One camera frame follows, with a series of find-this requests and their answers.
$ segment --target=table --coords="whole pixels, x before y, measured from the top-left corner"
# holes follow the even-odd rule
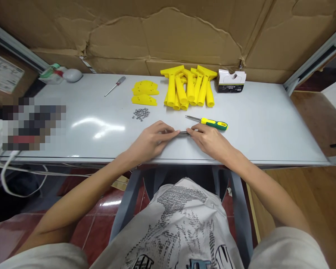
[[[246,82],[241,93],[217,93],[211,82],[215,106],[190,106],[175,111],[163,102],[168,89],[165,77],[126,75],[126,80],[107,97],[121,75],[84,74],[76,83],[63,81],[45,86],[35,105],[66,105],[66,120],[40,151],[21,152],[14,162],[107,163],[126,150],[141,131],[158,120],[176,130],[196,124],[185,115],[224,121],[222,134],[257,165],[328,165],[300,114],[280,84]],[[157,106],[132,104],[137,81],[158,84]],[[132,119],[135,109],[147,107],[149,117]],[[153,159],[159,164],[218,164],[189,137],[177,137]]]

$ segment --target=computer mouse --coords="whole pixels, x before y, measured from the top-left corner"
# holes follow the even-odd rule
[[[69,82],[77,82],[83,77],[80,70],[68,69],[64,74],[63,78]]]

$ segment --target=white t-shirt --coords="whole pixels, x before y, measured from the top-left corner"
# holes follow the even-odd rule
[[[67,243],[32,248],[0,269],[87,269]],[[188,178],[164,185],[116,236],[91,269],[244,269],[220,199]],[[275,229],[254,250],[250,269],[328,268],[317,242],[295,228]]]

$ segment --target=white box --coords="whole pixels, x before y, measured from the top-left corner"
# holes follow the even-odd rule
[[[240,93],[243,90],[246,74],[244,71],[236,71],[230,74],[229,71],[219,69],[217,88],[220,93]]]

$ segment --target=person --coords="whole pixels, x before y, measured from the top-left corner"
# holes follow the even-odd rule
[[[255,248],[249,268],[328,268],[302,211],[270,176],[252,164],[214,128],[197,124],[187,132],[198,147],[236,172],[278,224]],[[88,268],[84,252],[68,242],[85,216],[124,172],[159,155],[177,136],[162,121],[144,129],[111,163],[62,197],[43,216],[10,268]],[[220,199],[189,178],[162,185],[149,205],[107,246],[93,269],[243,269]]]

